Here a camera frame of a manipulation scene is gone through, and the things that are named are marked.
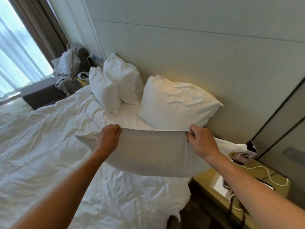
white cable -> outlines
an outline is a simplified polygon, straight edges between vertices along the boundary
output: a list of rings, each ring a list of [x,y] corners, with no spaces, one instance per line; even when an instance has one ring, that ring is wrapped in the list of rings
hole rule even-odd
[[[253,167],[253,168],[247,168],[247,167],[244,167],[244,166],[242,166],[242,165],[239,165],[239,166],[242,167],[242,168],[245,168],[245,169],[255,169],[255,168],[258,168],[258,167],[264,168],[264,169],[267,171],[267,173],[268,173],[268,177],[269,177],[270,181],[272,181],[272,180],[271,180],[271,177],[270,177],[269,170],[268,170],[267,168],[263,167],[263,166],[255,166],[255,167]],[[277,184],[277,183],[275,183],[274,181],[272,181],[272,182],[273,182],[274,184],[278,185],[278,186],[285,187],[285,186],[288,185],[289,179],[286,178],[286,184],[285,184],[285,185]]]
[[[229,203],[231,205],[231,198],[234,196],[235,194],[232,194],[230,197],[229,197]],[[242,209],[239,209],[239,208],[236,208],[235,206],[233,206],[233,203],[232,203],[232,207],[236,210],[242,210]]]

bed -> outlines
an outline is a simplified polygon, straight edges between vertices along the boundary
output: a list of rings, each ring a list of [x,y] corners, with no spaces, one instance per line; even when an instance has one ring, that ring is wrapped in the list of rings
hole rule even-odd
[[[75,134],[121,127],[148,130],[139,105],[106,112],[90,86],[0,127],[0,229],[9,228],[90,153]],[[69,228],[166,228],[190,198],[189,178],[147,177],[104,163]]]

white pillowcase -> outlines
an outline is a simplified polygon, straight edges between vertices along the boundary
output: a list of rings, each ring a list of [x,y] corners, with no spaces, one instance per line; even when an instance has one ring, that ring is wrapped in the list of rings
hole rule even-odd
[[[158,75],[146,82],[138,116],[158,129],[186,131],[190,124],[204,126],[219,106],[205,90]]]
[[[93,151],[99,134],[92,132],[76,137]],[[216,139],[216,143],[225,155],[247,150],[245,144],[233,144],[220,139]],[[210,168],[186,142],[185,132],[182,131],[124,128],[116,150],[105,162],[118,170],[144,176],[192,177]]]
[[[104,63],[104,73],[117,85],[119,97],[127,104],[136,104],[143,94],[144,83],[139,70],[111,54]]]
[[[93,95],[103,108],[117,115],[121,104],[117,86],[102,72],[99,66],[90,68],[89,83]]]

wooden nightstand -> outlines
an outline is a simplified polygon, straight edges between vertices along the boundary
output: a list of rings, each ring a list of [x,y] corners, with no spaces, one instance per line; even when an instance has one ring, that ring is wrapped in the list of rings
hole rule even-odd
[[[88,82],[85,82],[85,81],[81,80],[80,78],[77,78],[77,81],[82,85],[82,87],[89,85]]]
[[[259,163],[258,161],[255,161],[255,160],[250,161],[250,163],[248,163],[244,166],[247,168],[253,168],[255,166],[266,167],[265,165],[262,165],[261,163]],[[266,167],[266,168],[268,169],[268,171],[271,175],[273,173],[275,173],[275,171],[273,171],[272,169],[269,169],[268,167]],[[245,172],[247,172],[249,175],[251,175],[252,177],[256,177],[258,179],[264,179],[265,177],[268,176],[267,171],[261,167],[255,168],[252,170],[248,170],[248,169],[243,169],[243,170]],[[216,205],[218,207],[221,208],[222,211],[218,211],[217,213],[215,213],[215,209],[213,209],[213,212],[210,212],[211,216],[213,216],[216,220],[219,220],[219,223],[224,228],[232,228],[230,226],[226,227],[226,225],[228,225],[228,222],[225,222],[225,220],[227,220],[225,213],[229,211],[229,207],[230,207],[229,201],[210,186],[216,174],[217,174],[216,170],[213,168],[210,168],[208,171],[206,171],[198,176],[193,177],[193,180],[201,188],[201,191],[206,196],[208,196],[208,198],[210,200],[212,200],[214,203],[216,203]],[[272,175],[271,179],[274,182],[281,184],[281,185],[284,185],[286,183],[286,178],[278,173]],[[275,188],[275,191],[277,193],[279,193],[280,195],[282,195],[285,198],[287,197],[289,188],[290,188],[290,184],[291,184],[290,181],[288,182],[288,186],[285,186],[285,187],[273,184],[269,180],[269,178],[265,178],[264,181],[266,183],[272,185]],[[236,203],[237,203],[237,199],[234,198],[233,205],[235,207],[239,208],[239,206]],[[209,207],[205,207],[205,210],[209,213]],[[233,208],[230,217],[236,223],[240,224],[242,222],[242,211],[236,210]],[[248,214],[246,214],[246,223],[245,223],[244,228],[251,228],[251,229],[258,228],[256,223],[253,221],[253,219]]]

